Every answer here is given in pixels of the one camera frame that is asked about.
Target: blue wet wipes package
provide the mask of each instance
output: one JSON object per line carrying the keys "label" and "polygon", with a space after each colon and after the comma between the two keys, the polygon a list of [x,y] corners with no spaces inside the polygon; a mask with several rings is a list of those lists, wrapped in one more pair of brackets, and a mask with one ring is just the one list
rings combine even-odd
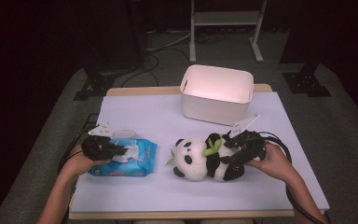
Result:
{"label": "blue wet wipes package", "polygon": [[111,144],[123,146],[127,152],[110,162],[95,165],[90,170],[97,176],[147,176],[153,173],[157,144],[147,139],[111,139]]}

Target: panda head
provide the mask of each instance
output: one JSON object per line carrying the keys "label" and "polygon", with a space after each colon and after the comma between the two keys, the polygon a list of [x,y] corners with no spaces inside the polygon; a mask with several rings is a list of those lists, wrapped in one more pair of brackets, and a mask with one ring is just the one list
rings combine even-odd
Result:
{"label": "panda head", "polygon": [[206,149],[205,140],[199,138],[179,139],[176,142],[176,150],[173,163],[173,172],[192,181],[199,181],[207,175],[206,157],[203,150]]}

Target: metal stand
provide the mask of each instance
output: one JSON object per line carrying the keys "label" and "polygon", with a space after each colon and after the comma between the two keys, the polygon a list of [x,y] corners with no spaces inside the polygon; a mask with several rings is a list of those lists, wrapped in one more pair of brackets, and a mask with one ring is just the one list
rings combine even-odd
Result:
{"label": "metal stand", "polygon": [[85,68],[87,80],[81,91],[78,91],[74,101],[85,101],[91,96],[105,96],[106,92],[113,87],[114,78],[101,75],[96,69]]}
{"label": "metal stand", "polygon": [[255,25],[255,34],[250,37],[250,44],[258,63],[264,62],[257,39],[261,24],[264,19],[267,0],[263,0],[259,11],[233,11],[233,12],[196,12],[194,1],[191,0],[191,24],[190,24],[190,62],[196,61],[195,27],[212,25]]}
{"label": "metal stand", "polygon": [[325,86],[321,86],[314,73],[319,62],[305,63],[299,73],[283,73],[292,93],[306,93],[309,97],[331,96]]}

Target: panda plush toy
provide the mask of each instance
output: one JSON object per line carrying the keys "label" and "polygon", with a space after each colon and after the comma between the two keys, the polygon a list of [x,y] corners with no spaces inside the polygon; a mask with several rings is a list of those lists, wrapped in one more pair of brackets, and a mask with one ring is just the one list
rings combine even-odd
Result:
{"label": "panda plush toy", "polygon": [[201,138],[179,139],[173,155],[173,173],[192,181],[207,175],[218,181],[233,180],[243,176],[243,164],[229,162],[227,158],[236,153],[225,146],[228,134],[211,133]]}

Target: white tabletop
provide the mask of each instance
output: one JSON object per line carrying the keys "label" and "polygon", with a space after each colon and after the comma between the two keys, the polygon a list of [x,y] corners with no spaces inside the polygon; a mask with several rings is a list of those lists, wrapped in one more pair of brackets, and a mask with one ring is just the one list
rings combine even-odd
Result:
{"label": "white tabletop", "polygon": [[[277,92],[255,92],[247,114],[261,117],[249,131],[278,135],[288,146],[293,165],[304,178],[321,210],[329,208],[324,193],[287,117]],[[228,182],[207,176],[199,182],[179,178],[166,165],[180,138],[206,138],[227,133],[229,126],[187,119],[181,111],[180,94],[106,96],[99,123],[109,122],[114,131],[134,130],[136,138],[158,144],[153,174],[146,177],[79,177],[71,215],[83,213],[147,213],[202,211],[292,211],[282,181],[245,167],[245,175]]]}

